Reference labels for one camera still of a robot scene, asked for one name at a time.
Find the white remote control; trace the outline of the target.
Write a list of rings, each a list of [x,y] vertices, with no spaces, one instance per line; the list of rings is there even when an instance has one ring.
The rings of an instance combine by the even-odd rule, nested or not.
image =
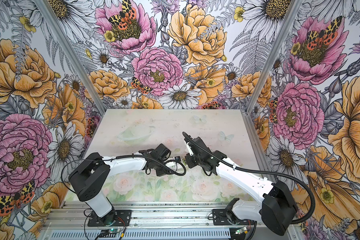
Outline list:
[[[167,166],[168,168],[172,169],[172,170],[176,170],[176,169],[180,169],[180,168],[185,168],[186,165],[183,163],[182,160],[175,160],[174,158],[166,160],[164,162],[165,166]]]

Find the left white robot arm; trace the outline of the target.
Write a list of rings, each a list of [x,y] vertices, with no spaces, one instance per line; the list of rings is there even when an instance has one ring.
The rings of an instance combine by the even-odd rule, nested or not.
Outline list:
[[[78,199],[86,203],[97,217],[103,218],[114,210],[102,190],[109,177],[141,170],[169,173],[171,169],[166,166],[165,161],[170,154],[171,151],[163,144],[155,149],[118,157],[103,157],[99,153],[92,153],[70,173],[69,183]]]

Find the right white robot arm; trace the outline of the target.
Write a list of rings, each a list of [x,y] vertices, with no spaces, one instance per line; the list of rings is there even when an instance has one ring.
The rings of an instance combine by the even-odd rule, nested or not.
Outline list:
[[[240,198],[234,198],[221,214],[216,215],[217,218],[231,225],[243,221],[261,222],[279,236],[287,232],[298,207],[285,183],[273,183],[263,178],[262,171],[242,169],[222,152],[212,152],[201,138],[183,135],[188,150],[185,161],[190,168],[200,166],[206,174],[228,180],[256,201],[250,206]]]

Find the green circuit board left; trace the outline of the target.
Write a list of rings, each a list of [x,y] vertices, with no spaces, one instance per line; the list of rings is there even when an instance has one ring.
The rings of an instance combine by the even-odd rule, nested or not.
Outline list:
[[[117,236],[120,236],[123,231],[123,229],[107,229],[102,230],[101,234],[103,237],[115,238]]]

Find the green circuit board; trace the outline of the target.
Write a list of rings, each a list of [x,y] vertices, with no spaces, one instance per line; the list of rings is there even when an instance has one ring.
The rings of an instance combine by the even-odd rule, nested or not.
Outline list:
[[[102,230],[101,234],[103,237],[115,238],[117,236],[120,236],[123,231],[123,229],[107,229]]]
[[[246,227],[242,227],[235,231],[235,235],[242,235],[242,234],[246,235],[247,233],[248,233],[248,229]]]

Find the green circuit board right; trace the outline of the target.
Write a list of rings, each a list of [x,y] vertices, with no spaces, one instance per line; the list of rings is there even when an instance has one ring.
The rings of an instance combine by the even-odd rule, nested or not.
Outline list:
[[[248,229],[246,227],[242,227],[235,231],[235,235],[242,235],[242,234],[246,235],[247,233],[248,233]]]

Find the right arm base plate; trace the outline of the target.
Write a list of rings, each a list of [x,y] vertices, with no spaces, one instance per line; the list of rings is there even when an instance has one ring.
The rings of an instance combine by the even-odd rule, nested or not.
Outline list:
[[[240,220],[232,211],[226,209],[213,209],[212,221],[215,226],[253,226],[255,224],[255,222],[251,220]]]

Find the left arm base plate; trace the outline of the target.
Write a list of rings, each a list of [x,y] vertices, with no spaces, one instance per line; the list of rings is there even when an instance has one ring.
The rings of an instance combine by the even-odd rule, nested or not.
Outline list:
[[[104,217],[99,217],[94,211],[89,215],[88,227],[128,227],[131,210],[111,210]]]

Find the aluminium front rail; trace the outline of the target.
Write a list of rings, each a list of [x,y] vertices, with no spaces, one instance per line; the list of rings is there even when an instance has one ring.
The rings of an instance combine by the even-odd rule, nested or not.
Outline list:
[[[117,202],[117,211],[132,211],[129,229],[203,228],[213,227],[213,209],[224,209],[227,202]],[[83,230],[89,206],[79,201],[66,201],[60,209],[53,209],[43,230]]]

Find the aluminium corner post left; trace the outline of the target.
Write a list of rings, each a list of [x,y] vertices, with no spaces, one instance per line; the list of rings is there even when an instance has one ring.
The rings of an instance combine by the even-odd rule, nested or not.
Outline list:
[[[95,90],[94,85],[89,79],[85,68],[83,67],[81,61],[78,58],[73,46],[71,45],[68,37],[61,27],[58,19],[55,17],[55,14],[49,5],[48,1],[36,1],[35,2],[38,10],[41,12],[41,15],[44,17],[46,23],[50,27],[51,31],[54,33],[57,41],[61,45],[62,49],[64,50],[65,54],[67,55],[68,59],[70,60],[71,64],[73,65],[77,75],[80,77],[81,81],[83,82],[85,88],[88,90],[90,97],[92,98],[94,104],[96,105],[97,109],[100,112],[101,116],[104,116],[106,113],[106,106],[103,104],[101,98],[99,97],[98,93]]]

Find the aluminium corner post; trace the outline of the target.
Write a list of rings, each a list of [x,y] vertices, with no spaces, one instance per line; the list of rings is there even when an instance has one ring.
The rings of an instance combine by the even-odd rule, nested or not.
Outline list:
[[[255,103],[257,102],[260,96],[261,90],[266,84],[267,78],[269,76],[269,72],[272,68],[274,61],[278,56],[278,52],[281,49],[283,43],[285,42],[287,34],[289,33],[290,29],[293,27],[294,21],[297,18],[298,12],[302,4],[303,4],[302,0],[295,0],[291,2],[290,7],[286,13],[285,20],[281,25],[281,29],[275,38],[275,42],[271,48],[270,53],[268,54],[265,65],[261,71],[258,83],[254,88],[254,92],[249,98],[249,103],[247,104],[247,108],[245,111],[246,115],[249,115],[252,112]]]
[[[71,64],[73,65],[77,75],[80,77],[81,81],[83,82],[85,88],[88,90],[90,97],[92,98],[94,104],[96,105],[97,109],[100,112],[101,116],[104,116],[106,113],[106,106],[103,104],[101,98],[99,97],[98,93],[95,90],[94,85],[89,79],[85,68],[83,67],[81,61],[78,58],[73,46],[71,45],[68,37],[61,27],[58,19],[55,17],[55,14],[49,5],[48,1],[36,1],[35,2],[38,10],[41,12],[41,15],[44,17],[46,23],[50,27],[51,31],[54,33],[57,41],[61,45],[62,49],[64,50],[65,54],[67,55],[68,59],[70,60]]]

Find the aluminium corner post right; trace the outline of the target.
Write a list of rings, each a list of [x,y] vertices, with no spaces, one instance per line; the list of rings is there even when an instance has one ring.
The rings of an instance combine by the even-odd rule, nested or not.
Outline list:
[[[258,83],[254,88],[254,92],[249,98],[249,103],[247,104],[247,108],[245,111],[246,115],[249,115],[252,112],[255,103],[257,102],[260,96],[261,90],[266,84],[267,78],[269,76],[269,72],[272,68],[274,61],[278,56],[278,52],[281,49],[283,43],[285,42],[287,34],[289,33],[290,29],[293,27],[294,21],[297,18],[298,12],[302,4],[303,4],[302,0],[295,0],[291,2],[290,7],[286,13],[285,20],[281,25],[281,29],[275,38],[275,42],[271,48],[270,53],[268,54],[265,65],[261,71]]]

